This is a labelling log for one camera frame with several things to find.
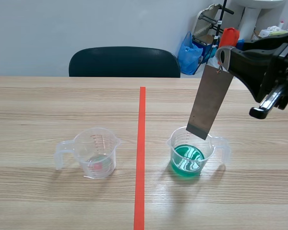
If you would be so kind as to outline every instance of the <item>black chair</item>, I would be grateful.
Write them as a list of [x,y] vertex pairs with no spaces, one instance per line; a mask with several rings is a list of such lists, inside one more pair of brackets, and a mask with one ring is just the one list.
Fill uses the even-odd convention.
[[177,58],[161,49],[114,46],[84,49],[69,64],[70,77],[180,78]]

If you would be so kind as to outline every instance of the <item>sink pedestal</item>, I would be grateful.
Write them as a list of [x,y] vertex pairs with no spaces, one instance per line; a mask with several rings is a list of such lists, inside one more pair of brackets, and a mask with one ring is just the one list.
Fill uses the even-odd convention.
[[251,39],[261,9],[245,7],[244,15],[239,25],[239,39]]

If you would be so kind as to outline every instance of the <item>white sink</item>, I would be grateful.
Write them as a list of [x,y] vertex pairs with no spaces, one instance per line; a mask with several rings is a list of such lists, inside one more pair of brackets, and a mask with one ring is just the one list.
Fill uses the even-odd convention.
[[286,0],[234,0],[238,5],[244,6],[245,11],[240,22],[239,39],[250,39],[256,26],[258,15],[261,9],[276,8]]
[[285,0],[235,0],[235,2],[248,8],[271,9],[283,4]]

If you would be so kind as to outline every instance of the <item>green water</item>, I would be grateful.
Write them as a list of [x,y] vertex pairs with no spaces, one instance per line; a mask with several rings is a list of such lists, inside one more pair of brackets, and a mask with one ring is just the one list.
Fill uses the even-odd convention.
[[[190,160],[200,161],[205,159],[202,152],[192,145],[179,145],[175,148],[175,151]],[[171,165],[173,170],[181,176],[198,176],[201,173],[201,167],[198,162],[182,159],[176,154],[172,156]]]

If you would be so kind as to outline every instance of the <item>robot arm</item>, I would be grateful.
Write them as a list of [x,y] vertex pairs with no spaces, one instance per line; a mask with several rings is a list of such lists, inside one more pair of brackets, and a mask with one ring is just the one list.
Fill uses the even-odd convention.
[[222,66],[250,90],[259,108],[250,115],[264,119],[273,107],[288,104],[288,33],[245,42],[242,50],[233,46],[218,49]]

